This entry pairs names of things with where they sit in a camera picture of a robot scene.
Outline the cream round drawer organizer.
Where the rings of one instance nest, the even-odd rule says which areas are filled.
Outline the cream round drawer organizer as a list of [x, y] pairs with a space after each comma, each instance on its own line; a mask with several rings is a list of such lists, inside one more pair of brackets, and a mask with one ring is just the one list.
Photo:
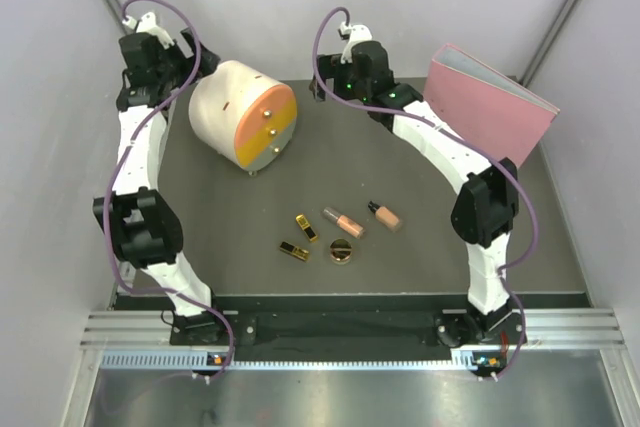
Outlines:
[[239, 61], [220, 63], [215, 73], [199, 81], [191, 95], [188, 115], [194, 133], [240, 167], [234, 149], [240, 119], [262, 93], [279, 84], [284, 83]]

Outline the orange top drawer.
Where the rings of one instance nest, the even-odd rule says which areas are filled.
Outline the orange top drawer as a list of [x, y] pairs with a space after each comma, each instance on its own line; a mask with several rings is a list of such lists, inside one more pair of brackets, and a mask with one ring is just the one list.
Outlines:
[[255, 139], [269, 138], [270, 131], [282, 132], [297, 118], [297, 101], [293, 90], [279, 84], [262, 93], [243, 114], [235, 143], [240, 146]]

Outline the yellow drawer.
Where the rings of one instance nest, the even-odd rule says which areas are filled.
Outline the yellow drawer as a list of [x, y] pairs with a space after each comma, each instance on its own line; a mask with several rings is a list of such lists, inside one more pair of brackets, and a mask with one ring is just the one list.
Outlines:
[[297, 122], [297, 103], [252, 105], [242, 116], [234, 138], [237, 164], [255, 171], [271, 163], [290, 142]]

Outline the gold lipstick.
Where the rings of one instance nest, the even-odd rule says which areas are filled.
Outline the gold lipstick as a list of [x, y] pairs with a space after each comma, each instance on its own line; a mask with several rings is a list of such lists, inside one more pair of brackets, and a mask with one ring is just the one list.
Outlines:
[[304, 214], [297, 215], [295, 217], [295, 221], [309, 242], [313, 243], [318, 240], [317, 232], [314, 230]]
[[307, 262], [310, 257], [310, 252], [297, 245], [291, 244], [287, 241], [282, 241], [279, 244], [279, 250], [297, 260]]

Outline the beige concealer tube silver cap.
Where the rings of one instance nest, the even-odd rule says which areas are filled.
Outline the beige concealer tube silver cap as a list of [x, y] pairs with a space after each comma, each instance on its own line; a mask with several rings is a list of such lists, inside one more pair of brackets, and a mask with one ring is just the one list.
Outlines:
[[322, 210], [322, 215], [325, 219], [337, 225], [344, 232], [356, 239], [361, 238], [365, 233], [365, 229], [360, 224], [331, 207], [325, 207]]

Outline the beige foundation bottle black cap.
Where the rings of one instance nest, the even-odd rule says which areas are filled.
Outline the beige foundation bottle black cap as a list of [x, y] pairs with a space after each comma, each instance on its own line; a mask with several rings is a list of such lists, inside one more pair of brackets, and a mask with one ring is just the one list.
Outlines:
[[381, 206], [374, 201], [369, 201], [367, 207], [376, 220], [390, 231], [396, 232], [401, 227], [402, 220], [389, 208]]

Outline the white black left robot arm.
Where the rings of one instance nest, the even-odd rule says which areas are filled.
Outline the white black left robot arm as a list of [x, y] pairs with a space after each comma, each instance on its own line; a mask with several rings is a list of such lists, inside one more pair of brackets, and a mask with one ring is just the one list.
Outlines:
[[125, 68], [116, 99], [118, 160], [92, 209], [112, 266], [127, 264], [145, 273], [156, 283], [151, 292], [164, 293], [173, 303], [172, 343], [232, 344], [232, 328], [216, 311], [212, 289], [195, 274], [184, 252], [181, 222], [158, 190], [171, 105], [219, 63], [191, 29], [181, 34], [190, 56], [175, 41], [148, 32], [120, 39]]

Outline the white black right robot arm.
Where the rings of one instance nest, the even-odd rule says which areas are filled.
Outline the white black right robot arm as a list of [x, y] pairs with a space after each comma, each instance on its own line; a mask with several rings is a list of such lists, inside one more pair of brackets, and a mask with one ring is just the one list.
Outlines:
[[[511, 314], [503, 285], [506, 275], [500, 269], [519, 210], [516, 166], [508, 158], [492, 164], [471, 149], [415, 88], [395, 80], [387, 52], [377, 41], [356, 44], [349, 61], [338, 54], [314, 54], [313, 68], [317, 100], [330, 92], [360, 102], [372, 119], [425, 157], [453, 189], [450, 220], [466, 246], [470, 284], [465, 312], [437, 316], [436, 335], [448, 347], [492, 341]], [[329, 90], [323, 86], [327, 81], [333, 83]]]

